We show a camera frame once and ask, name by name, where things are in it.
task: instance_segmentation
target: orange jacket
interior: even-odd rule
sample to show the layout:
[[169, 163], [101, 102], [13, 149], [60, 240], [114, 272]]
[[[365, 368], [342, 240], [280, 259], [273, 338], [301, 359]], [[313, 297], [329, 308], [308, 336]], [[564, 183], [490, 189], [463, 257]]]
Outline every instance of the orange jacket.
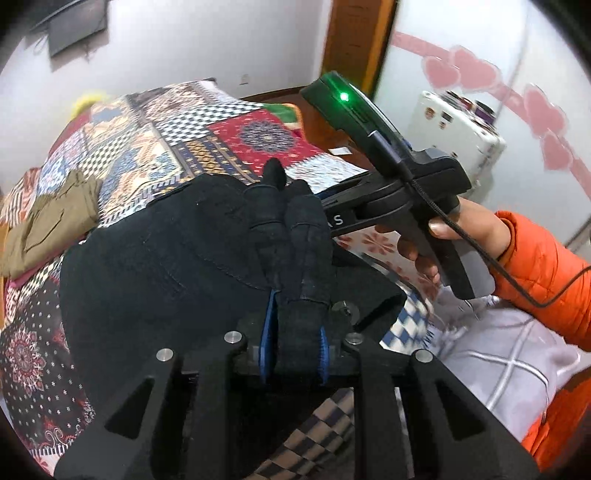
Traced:
[[[511, 229], [511, 244], [500, 262], [536, 300], [552, 298], [587, 263], [560, 245], [551, 233], [527, 218], [497, 212]], [[578, 279], [555, 303], [545, 309], [533, 307], [497, 272], [495, 294], [535, 316], [564, 337], [568, 343], [591, 351], [591, 272]], [[575, 431], [591, 403], [591, 378], [572, 392], [558, 392], [546, 420], [530, 429], [523, 445], [543, 470], [548, 468]]]

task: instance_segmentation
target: white cloth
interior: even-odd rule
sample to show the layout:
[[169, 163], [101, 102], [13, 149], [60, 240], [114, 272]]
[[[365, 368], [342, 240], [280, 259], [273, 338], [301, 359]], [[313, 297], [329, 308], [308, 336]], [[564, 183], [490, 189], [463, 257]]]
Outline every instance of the white cloth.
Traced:
[[428, 348], [522, 441], [591, 353], [495, 297], [470, 304], [441, 290]]

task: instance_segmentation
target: human hand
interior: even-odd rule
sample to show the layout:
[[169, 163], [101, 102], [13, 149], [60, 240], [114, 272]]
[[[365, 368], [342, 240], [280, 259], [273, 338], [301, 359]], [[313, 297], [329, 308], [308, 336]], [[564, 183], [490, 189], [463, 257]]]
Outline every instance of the human hand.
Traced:
[[[478, 242], [490, 256], [499, 258], [511, 243], [511, 230], [493, 212], [477, 203], [460, 198], [460, 211], [450, 215], [466, 233]], [[439, 217], [429, 221], [430, 233], [442, 240], [457, 240], [460, 236], [449, 228]], [[384, 225], [376, 225], [380, 233], [392, 231]], [[433, 260], [418, 254], [417, 247], [410, 241], [400, 238], [398, 252], [411, 261], [419, 273], [426, 275], [433, 283], [440, 281], [437, 265]]]

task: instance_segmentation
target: yellow object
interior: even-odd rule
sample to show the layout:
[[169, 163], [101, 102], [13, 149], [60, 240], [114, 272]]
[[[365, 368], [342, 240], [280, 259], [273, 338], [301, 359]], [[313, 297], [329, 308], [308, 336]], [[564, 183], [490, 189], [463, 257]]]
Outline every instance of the yellow object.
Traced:
[[89, 109], [95, 103], [104, 102], [107, 99], [108, 97], [105, 93], [85, 93], [80, 98], [78, 98], [76, 103], [74, 103], [70, 120], [74, 120], [78, 115]]

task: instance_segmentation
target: green cloth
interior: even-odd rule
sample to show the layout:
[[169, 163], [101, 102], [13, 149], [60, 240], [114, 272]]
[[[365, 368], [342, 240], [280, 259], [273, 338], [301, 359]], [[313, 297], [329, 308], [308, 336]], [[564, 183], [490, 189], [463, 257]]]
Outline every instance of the green cloth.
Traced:
[[47, 262], [98, 224], [101, 180], [72, 170], [55, 194], [37, 197], [22, 223], [8, 232], [3, 277], [18, 278]]
[[299, 121], [294, 109], [282, 103], [263, 103], [263, 108], [285, 124], [296, 124]]

